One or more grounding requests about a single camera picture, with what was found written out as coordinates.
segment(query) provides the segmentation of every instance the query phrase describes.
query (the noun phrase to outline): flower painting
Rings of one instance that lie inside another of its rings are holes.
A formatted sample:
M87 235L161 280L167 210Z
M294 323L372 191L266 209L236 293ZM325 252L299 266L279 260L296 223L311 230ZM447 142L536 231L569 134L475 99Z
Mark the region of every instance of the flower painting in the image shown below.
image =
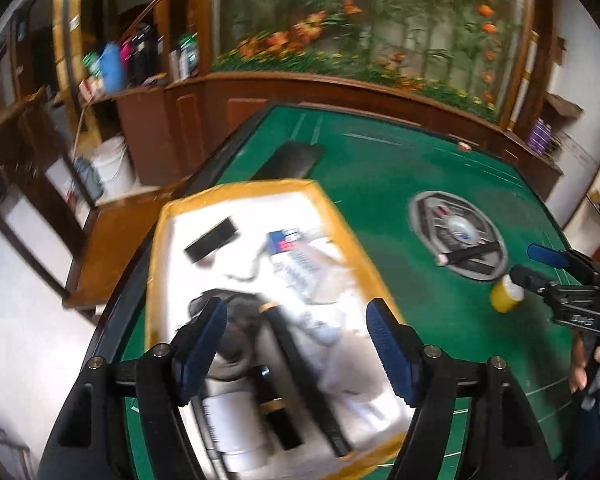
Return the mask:
M217 71L307 72L415 92L490 121L516 0L214 0Z

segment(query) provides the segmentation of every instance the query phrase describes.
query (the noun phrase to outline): green table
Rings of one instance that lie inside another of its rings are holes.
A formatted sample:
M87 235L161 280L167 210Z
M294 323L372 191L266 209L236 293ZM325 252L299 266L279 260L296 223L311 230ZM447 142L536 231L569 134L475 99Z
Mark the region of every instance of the green table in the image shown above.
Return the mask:
M565 248L558 227L520 174L479 152L461 152L449 142L415 128L315 108L273 107L222 173L218 184L248 180L286 140L324 146L313 169L317 180L355 231L376 264L404 318L426 344L449 355L484 362L503 356L510 364L544 431L552 455L562 450L570 403L566 383L571 337L553 325L550 310L535 296L508 314L494 311L491 283L476 282L444 267L408 223L408 203L416 193L442 190L478 206L498 227L509 251L509 264L555 274L563 271L530 261L526 247L536 242ZM144 317L126 343L123 359L144 351ZM452 433L440 479L453 478L466 422L466 399L456 405ZM153 478L139 415L128 402L128 433L139 480ZM385 478L380 465L368 478Z

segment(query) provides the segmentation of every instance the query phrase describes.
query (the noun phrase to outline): yellow bottle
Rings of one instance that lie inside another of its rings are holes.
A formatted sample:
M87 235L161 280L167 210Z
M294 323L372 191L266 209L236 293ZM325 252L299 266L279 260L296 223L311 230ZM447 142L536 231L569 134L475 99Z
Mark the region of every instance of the yellow bottle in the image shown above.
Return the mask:
M503 314L514 308L524 297L525 289L513 283L508 274L493 286L489 294L491 306Z

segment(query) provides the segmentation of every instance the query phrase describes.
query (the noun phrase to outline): white bucket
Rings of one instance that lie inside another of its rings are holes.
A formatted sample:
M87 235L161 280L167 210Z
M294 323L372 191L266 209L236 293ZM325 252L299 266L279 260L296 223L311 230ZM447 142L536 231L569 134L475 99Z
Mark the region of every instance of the white bucket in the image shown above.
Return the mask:
M109 198L124 195L136 181L136 174L126 154L125 137L115 136L105 140L93 150L93 167Z

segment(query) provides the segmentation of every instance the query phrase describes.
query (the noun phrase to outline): gray plate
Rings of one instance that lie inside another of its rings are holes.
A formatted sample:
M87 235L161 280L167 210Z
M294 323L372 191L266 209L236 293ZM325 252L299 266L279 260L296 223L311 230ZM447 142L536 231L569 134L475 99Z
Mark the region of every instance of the gray plate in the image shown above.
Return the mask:
M444 191L424 191L409 203L411 228L433 255L497 242L500 249L447 268L461 276L490 282L507 265L507 247L487 215L462 197Z

